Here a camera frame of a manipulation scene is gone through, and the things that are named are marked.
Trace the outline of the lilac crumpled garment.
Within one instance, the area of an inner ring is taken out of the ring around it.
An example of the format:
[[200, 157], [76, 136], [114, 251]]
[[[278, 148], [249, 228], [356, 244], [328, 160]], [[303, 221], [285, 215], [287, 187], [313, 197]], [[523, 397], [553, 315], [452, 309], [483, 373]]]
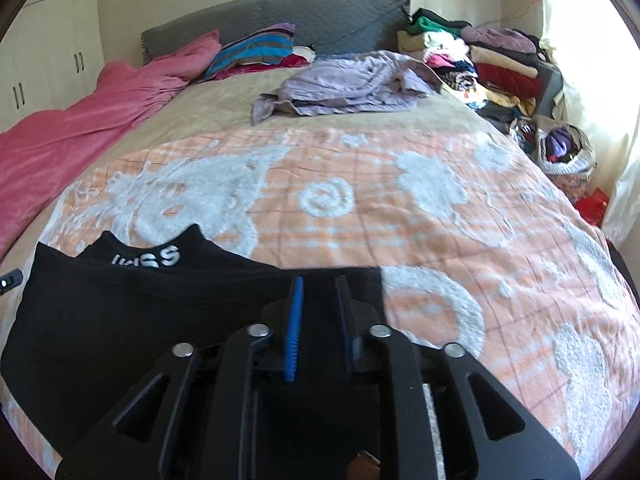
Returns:
[[437, 96], [442, 81], [424, 63], [386, 50], [311, 64], [254, 101], [254, 126], [274, 115], [314, 117], [402, 112]]

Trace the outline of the grey quilted headboard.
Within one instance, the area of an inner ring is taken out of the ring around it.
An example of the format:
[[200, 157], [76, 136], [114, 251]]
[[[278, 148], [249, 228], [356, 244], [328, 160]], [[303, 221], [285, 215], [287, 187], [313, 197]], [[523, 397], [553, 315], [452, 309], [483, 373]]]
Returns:
[[276, 23], [295, 26], [295, 42], [321, 56], [397, 48], [410, 23], [411, 0], [233, 0], [142, 32], [142, 62], [171, 54], [206, 32], [219, 42], [241, 39]]

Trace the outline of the cream wardrobe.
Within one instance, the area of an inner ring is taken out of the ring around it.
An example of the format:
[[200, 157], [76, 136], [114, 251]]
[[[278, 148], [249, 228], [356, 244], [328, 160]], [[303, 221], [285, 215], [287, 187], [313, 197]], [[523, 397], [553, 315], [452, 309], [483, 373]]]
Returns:
[[103, 66], [98, 0], [26, 0], [1, 41], [1, 129], [88, 96]]

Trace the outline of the bag of clothes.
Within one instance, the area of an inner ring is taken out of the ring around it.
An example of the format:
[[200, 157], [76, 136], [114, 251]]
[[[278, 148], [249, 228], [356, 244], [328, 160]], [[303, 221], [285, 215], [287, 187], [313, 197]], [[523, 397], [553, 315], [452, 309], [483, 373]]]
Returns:
[[509, 133], [547, 176], [582, 174], [597, 166], [588, 136], [569, 122], [544, 115], [522, 116], [511, 122]]

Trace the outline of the striped folded clothes pile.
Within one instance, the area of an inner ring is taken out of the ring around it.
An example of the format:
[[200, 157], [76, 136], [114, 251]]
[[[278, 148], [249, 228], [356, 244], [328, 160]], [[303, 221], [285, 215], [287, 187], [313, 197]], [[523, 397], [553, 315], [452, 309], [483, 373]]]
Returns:
[[277, 23], [225, 44], [204, 73], [205, 80], [227, 79], [234, 75], [259, 73], [274, 68], [309, 65], [316, 54], [311, 47], [296, 47], [295, 26]]

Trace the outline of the stacked folded clothes pile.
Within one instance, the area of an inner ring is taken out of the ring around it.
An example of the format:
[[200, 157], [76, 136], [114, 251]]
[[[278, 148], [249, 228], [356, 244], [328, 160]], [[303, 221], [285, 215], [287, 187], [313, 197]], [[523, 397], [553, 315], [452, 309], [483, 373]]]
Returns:
[[398, 30], [397, 47], [497, 128], [520, 117], [550, 117], [563, 90], [561, 72], [540, 39], [519, 29], [447, 21], [419, 9]]

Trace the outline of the red object on floor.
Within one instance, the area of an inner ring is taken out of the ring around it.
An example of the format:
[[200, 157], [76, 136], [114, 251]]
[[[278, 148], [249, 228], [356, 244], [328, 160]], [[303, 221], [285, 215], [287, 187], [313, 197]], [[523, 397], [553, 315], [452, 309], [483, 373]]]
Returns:
[[606, 208], [608, 208], [609, 200], [610, 198], [605, 192], [600, 188], [595, 188], [591, 194], [576, 200], [574, 207], [585, 222], [589, 223], [590, 226], [600, 228], [606, 213]]

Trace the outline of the beige bed sheet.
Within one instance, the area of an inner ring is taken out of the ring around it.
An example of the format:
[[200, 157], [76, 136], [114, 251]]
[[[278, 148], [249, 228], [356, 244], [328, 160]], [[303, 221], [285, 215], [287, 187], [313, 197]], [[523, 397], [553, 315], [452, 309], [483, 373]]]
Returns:
[[[159, 112], [131, 130], [78, 174], [83, 177], [124, 155], [156, 148], [160, 144], [228, 131], [250, 130], [250, 111], [258, 96], [280, 87], [298, 70], [270, 70], [235, 76], [223, 81], [194, 84], [173, 98]], [[337, 128], [355, 132], [374, 130], [435, 133], [498, 134], [500, 131], [474, 110], [444, 91], [422, 99], [414, 110], [396, 113], [356, 113], [317, 117], [273, 116], [259, 130]]]

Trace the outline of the black KISS shirt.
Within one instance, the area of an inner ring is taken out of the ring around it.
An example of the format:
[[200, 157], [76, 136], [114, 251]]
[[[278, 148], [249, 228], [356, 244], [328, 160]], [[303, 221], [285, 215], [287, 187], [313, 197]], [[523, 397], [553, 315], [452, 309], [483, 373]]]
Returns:
[[77, 257], [47, 245], [32, 272], [1, 358], [10, 393], [62, 460], [176, 344], [201, 364], [184, 415], [188, 478], [201, 479], [205, 416], [224, 345], [304, 281], [295, 378], [255, 360], [255, 451], [247, 479], [346, 479], [360, 452], [378, 452], [378, 390], [344, 367], [335, 282], [382, 318], [375, 268], [290, 269], [250, 261], [187, 229], [169, 244], [135, 252], [102, 235]]

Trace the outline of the pink duvet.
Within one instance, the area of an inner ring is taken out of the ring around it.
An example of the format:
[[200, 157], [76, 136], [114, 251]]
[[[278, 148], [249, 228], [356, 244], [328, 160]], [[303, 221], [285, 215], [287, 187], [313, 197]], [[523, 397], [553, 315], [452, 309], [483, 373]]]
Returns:
[[66, 110], [32, 113], [2, 132], [2, 255], [88, 166], [205, 72], [220, 49], [214, 29], [140, 68], [108, 63], [88, 96]]

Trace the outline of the peach white patterned blanket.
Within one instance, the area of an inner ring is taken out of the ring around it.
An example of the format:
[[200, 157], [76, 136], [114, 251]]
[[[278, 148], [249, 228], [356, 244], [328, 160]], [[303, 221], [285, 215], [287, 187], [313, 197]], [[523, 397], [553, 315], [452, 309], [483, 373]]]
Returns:
[[238, 129], [106, 155], [27, 229], [71, 256], [102, 232], [206, 238], [281, 268], [377, 266], [390, 324], [461, 342], [602, 469], [639, 397], [639, 309], [603, 234], [497, 133]]

